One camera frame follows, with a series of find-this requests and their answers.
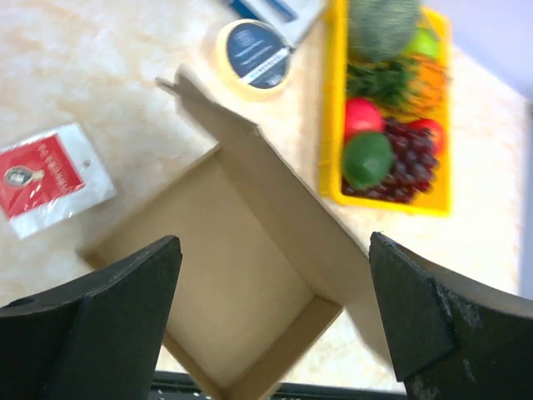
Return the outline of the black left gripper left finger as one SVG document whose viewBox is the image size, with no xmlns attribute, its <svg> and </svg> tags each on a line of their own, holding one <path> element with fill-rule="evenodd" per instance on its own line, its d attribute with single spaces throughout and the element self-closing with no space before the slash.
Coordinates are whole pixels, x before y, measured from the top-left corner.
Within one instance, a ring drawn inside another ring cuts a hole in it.
<svg viewBox="0 0 533 400">
<path fill-rule="evenodd" d="M 182 262 L 165 236 L 1 309 L 3 399 L 146 399 Z"/>
</svg>

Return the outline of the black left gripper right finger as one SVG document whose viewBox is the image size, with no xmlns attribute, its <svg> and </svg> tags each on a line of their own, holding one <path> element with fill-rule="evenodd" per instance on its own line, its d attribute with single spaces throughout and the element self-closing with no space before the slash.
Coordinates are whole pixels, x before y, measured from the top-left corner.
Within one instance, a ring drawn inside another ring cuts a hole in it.
<svg viewBox="0 0 533 400">
<path fill-rule="evenodd" d="M 532 302 L 433 263 L 380 232 L 371 276 L 409 399 L 530 399 Z"/>
</svg>

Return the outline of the red white packet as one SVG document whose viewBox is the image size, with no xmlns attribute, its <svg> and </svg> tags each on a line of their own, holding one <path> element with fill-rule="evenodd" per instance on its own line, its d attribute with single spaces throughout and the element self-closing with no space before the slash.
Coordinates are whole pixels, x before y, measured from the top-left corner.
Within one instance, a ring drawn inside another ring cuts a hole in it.
<svg viewBox="0 0 533 400">
<path fill-rule="evenodd" d="M 1 210 L 20 239 L 116 193 L 97 151 L 76 122 L 1 148 Z"/>
</svg>

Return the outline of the brown cardboard box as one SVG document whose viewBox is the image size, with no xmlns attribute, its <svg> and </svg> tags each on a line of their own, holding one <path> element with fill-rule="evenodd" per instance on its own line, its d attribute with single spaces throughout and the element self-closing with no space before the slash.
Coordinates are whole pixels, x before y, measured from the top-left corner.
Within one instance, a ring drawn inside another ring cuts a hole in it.
<svg viewBox="0 0 533 400">
<path fill-rule="evenodd" d="M 390 357 L 365 248 L 295 174 L 259 127 L 179 67 L 157 85 L 216 146 L 80 251 L 102 268 L 158 238 L 182 266 L 164 343 L 204 389 L 248 373 L 279 383 L 342 311 Z"/>
</svg>

